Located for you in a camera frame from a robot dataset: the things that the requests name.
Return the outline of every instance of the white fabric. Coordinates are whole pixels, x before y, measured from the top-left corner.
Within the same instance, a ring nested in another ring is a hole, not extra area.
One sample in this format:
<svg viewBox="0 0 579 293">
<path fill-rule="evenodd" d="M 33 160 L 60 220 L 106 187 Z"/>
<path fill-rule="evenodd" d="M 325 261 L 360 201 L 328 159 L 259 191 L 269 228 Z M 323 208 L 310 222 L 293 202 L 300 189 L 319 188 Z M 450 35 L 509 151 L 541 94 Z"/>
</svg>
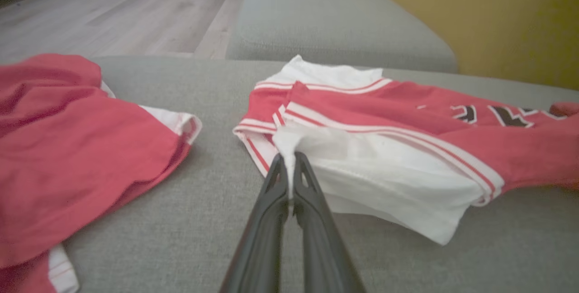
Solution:
<svg viewBox="0 0 579 293">
<path fill-rule="evenodd" d="M 50 249 L 48 256 L 48 278 L 58 293 L 75 293 L 79 289 L 76 274 L 68 256 L 58 244 Z"/>
<path fill-rule="evenodd" d="M 273 143 L 288 174 L 295 151 L 308 157 L 332 211 L 374 215 L 439 244 L 448 243 L 482 195 L 476 182 L 439 157 L 378 134 L 291 124 L 278 128 Z"/>
<path fill-rule="evenodd" d="M 116 96 L 114 95 L 114 93 L 112 93 L 112 91 L 110 90 L 110 87 L 108 87 L 107 84 L 105 84 L 105 82 L 103 80 L 101 80 L 101 89 L 105 92 L 107 92 L 108 97 L 112 97 L 113 99 L 116 99 Z"/>
<path fill-rule="evenodd" d="M 140 106 L 190 145 L 201 131 L 201 120 L 192 114 Z"/>
<path fill-rule="evenodd" d="M 265 81 L 260 81 L 254 89 L 271 89 L 282 85 L 291 89 L 296 79 L 313 90 L 320 87 L 324 90 L 340 92 L 364 89 L 377 81 L 380 82 L 378 87 L 382 87 L 391 81 L 382 77 L 382 68 L 360 71 L 352 66 L 323 66 L 304 61 L 302 56 L 297 55 L 279 73 L 268 77 Z"/>
</svg>

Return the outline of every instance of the folded clothing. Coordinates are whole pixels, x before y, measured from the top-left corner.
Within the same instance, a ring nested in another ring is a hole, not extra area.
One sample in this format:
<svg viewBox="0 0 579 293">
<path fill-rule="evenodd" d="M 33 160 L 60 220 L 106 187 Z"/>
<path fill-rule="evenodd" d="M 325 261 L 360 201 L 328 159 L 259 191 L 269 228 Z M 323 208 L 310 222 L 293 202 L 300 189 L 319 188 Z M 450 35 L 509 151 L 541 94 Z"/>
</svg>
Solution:
<svg viewBox="0 0 579 293">
<path fill-rule="evenodd" d="M 0 66 L 0 291 L 76 291 L 60 243 L 165 179 L 200 129 L 114 99 L 80 56 Z"/>
<path fill-rule="evenodd" d="M 446 244 L 468 206 L 501 192 L 577 188 L 579 105 L 518 108 L 297 56 L 250 93 L 234 129 L 264 174 L 306 153 L 337 213 L 367 213 Z"/>
</svg>

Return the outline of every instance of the laminate flooring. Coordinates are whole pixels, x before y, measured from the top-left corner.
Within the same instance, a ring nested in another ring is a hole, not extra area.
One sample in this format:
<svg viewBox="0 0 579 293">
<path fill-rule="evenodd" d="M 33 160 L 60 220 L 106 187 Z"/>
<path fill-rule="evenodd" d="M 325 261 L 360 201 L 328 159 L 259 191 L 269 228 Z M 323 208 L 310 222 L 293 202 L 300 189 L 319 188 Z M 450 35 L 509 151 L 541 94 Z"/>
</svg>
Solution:
<svg viewBox="0 0 579 293">
<path fill-rule="evenodd" d="M 242 0 L 0 0 L 0 63 L 42 52 L 223 59 Z"/>
</svg>

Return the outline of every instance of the white stripe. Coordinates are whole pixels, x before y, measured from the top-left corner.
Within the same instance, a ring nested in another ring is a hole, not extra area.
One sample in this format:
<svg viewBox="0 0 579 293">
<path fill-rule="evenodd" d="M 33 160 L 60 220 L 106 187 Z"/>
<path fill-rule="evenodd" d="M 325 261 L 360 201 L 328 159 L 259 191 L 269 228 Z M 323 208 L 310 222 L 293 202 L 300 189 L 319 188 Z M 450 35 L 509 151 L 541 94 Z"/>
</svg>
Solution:
<svg viewBox="0 0 579 293">
<path fill-rule="evenodd" d="M 263 164 L 261 163 L 259 157 L 257 156 L 257 152 L 254 151 L 252 145 L 249 143 L 248 139 L 252 141 L 254 144 L 255 149 L 259 152 L 259 155 L 266 161 L 267 164 L 271 165 L 273 161 L 273 157 L 277 154 L 277 150 L 275 147 L 263 137 L 262 134 L 253 134 L 250 132 L 234 132 L 234 134 L 242 141 L 242 143 L 246 146 L 246 149 L 250 156 L 252 157 L 253 162 L 257 166 L 257 169 L 262 174 L 262 176 L 266 176 L 268 170 L 265 169 Z"/>
<path fill-rule="evenodd" d="M 335 92 L 335 93 L 344 93 L 344 94 L 348 94 L 348 95 L 359 95 L 362 93 L 368 93 L 371 91 L 375 91 L 377 89 L 380 89 L 386 85 L 388 85 L 389 83 L 391 83 L 392 80 L 391 79 L 386 79 L 383 78 L 380 81 L 376 82 L 374 85 L 370 86 L 370 87 L 366 87 L 372 83 L 368 83 L 365 86 L 362 87 L 358 87 L 356 89 L 340 89 L 340 88 L 334 88 L 334 87 L 327 87 L 325 85 L 315 85 L 315 84 L 306 84 L 306 87 L 308 87 L 308 89 L 310 90 L 320 90 L 320 91 L 328 91 L 328 92 Z M 257 84 L 255 86 L 255 90 L 258 89 L 278 89 L 278 90 L 290 90 L 292 87 L 294 86 L 293 83 L 291 84 L 283 84 L 283 85 L 278 85 L 278 84 Z"/>
<path fill-rule="evenodd" d="M 532 110 L 530 112 L 527 112 L 527 111 L 523 110 L 523 108 L 519 108 L 519 112 L 521 112 L 521 114 L 523 116 L 532 116 L 533 114 L 539 113 L 539 110 Z"/>
<path fill-rule="evenodd" d="M 253 126 L 262 126 L 267 128 L 277 128 L 273 122 L 263 122 L 254 118 L 244 118 L 239 122 L 240 124 L 250 124 Z"/>
<path fill-rule="evenodd" d="M 548 111 L 541 111 L 545 116 L 548 116 L 549 118 L 554 118 L 554 120 L 565 120 L 567 118 L 567 116 L 556 116 L 554 114 L 551 114 Z"/>
<path fill-rule="evenodd" d="M 281 127 L 280 118 L 277 116 L 277 112 L 273 114 L 273 122 L 276 126 Z"/>
<path fill-rule="evenodd" d="M 318 128 L 319 127 L 318 124 L 314 124 L 312 122 L 309 122 L 309 121 L 304 120 L 302 118 L 298 118 L 296 116 L 292 116 L 291 114 L 285 113 L 285 112 L 281 115 L 281 118 L 284 120 L 286 126 L 291 122 L 295 122 L 297 124 L 301 124 L 302 126 L 308 126 L 311 128 Z"/>
<path fill-rule="evenodd" d="M 245 124 L 238 124 L 233 132 L 256 132 L 258 134 L 275 134 L 275 130 L 269 130 L 264 128 L 258 128 L 253 126 L 246 126 Z"/>
<path fill-rule="evenodd" d="M 287 110 L 292 110 L 292 111 L 294 111 L 298 114 L 301 114 L 307 118 L 310 118 L 312 120 L 316 120 L 317 122 L 320 122 L 320 123 L 324 124 L 325 126 L 346 130 L 347 132 L 348 131 L 350 131 L 350 132 L 392 132 L 392 131 L 396 131 L 396 132 L 403 132 L 403 133 L 409 134 L 409 135 L 414 136 L 414 137 L 418 137 L 421 140 L 433 143 L 434 145 L 436 145 L 438 147 L 442 147 L 443 149 L 446 149 L 447 151 L 451 151 L 452 153 L 454 153 L 455 155 L 460 157 L 463 161 L 465 161 L 467 164 L 469 164 L 470 166 L 472 166 L 473 168 L 478 170 L 481 174 L 486 176 L 486 178 L 488 180 L 490 180 L 490 182 L 492 182 L 492 184 L 494 184 L 494 187 L 496 188 L 494 194 L 492 195 L 492 198 L 495 198 L 496 196 L 498 196 L 500 194 L 501 188 L 504 185 L 503 178 L 496 171 L 494 171 L 488 165 L 486 165 L 483 161 L 480 161 L 479 159 L 477 159 L 475 156 L 471 155 L 467 151 L 464 151 L 463 149 L 456 147 L 455 145 L 452 145 L 451 143 L 445 142 L 443 140 L 440 140 L 436 137 L 429 136 L 427 134 L 423 134 L 422 132 L 414 132 L 412 130 L 408 130 L 408 129 L 404 129 L 404 128 L 396 128 L 396 127 L 391 127 L 391 126 L 355 126 L 355 125 L 351 125 L 351 124 L 343 124 L 343 123 L 336 122 L 335 120 L 331 120 L 330 118 L 327 118 L 326 116 L 324 116 L 324 115 L 322 115 L 314 110 L 311 110 L 309 108 L 306 108 L 305 106 L 302 106 L 302 105 L 300 105 L 298 103 L 294 103 L 294 102 L 291 102 L 288 104 Z M 285 117 L 290 118 L 293 116 L 286 113 Z M 453 164 L 457 165 L 458 167 L 460 167 L 461 170 L 463 170 L 464 172 L 469 174 L 472 177 L 472 179 L 475 180 L 476 182 L 478 182 L 481 186 L 483 186 L 483 188 L 486 188 L 487 191 L 490 191 L 488 184 L 482 178 L 480 178 L 480 176 L 476 175 L 476 173 L 474 173 L 468 167 L 463 165 L 463 163 L 459 162 L 457 159 L 454 159 L 453 157 L 451 157 L 450 155 L 448 155 L 446 153 L 444 153 L 444 155 L 445 155 L 445 157 L 447 156 L 447 159 L 450 158 L 452 161 L 454 161 Z"/>
</svg>

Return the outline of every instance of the gray sofa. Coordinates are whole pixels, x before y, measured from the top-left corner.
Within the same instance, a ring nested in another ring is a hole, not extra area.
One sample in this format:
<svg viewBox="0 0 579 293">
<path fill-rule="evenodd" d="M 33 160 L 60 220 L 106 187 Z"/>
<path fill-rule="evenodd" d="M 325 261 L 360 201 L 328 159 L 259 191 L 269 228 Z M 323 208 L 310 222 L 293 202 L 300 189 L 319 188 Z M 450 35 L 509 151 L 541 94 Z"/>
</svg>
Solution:
<svg viewBox="0 0 579 293">
<path fill-rule="evenodd" d="M 165 181 L 65 242 L 81 292 L 217 292 L 263 182 L 231 130 L 254 83 L 283 62 L 93 60 L 118 98 L 197 114 L 204 129 Z M 579 102 L 575 91 L 506 80 L 395 69 L 384 75 L 533 108 Z M 369 293 L 577 293 L 578 216 L 578 192 L 546 186 L 470 208 L 444 247 L 375 217 L 335 221 Z M 303 291 L 301 246 L 289 219 L 284 293 Z"/>
<path fill-rule="evenodd" d="M 449 46 L 392 0 L 244 0 L 232 60 L 457 72 Z"/>
</svg>

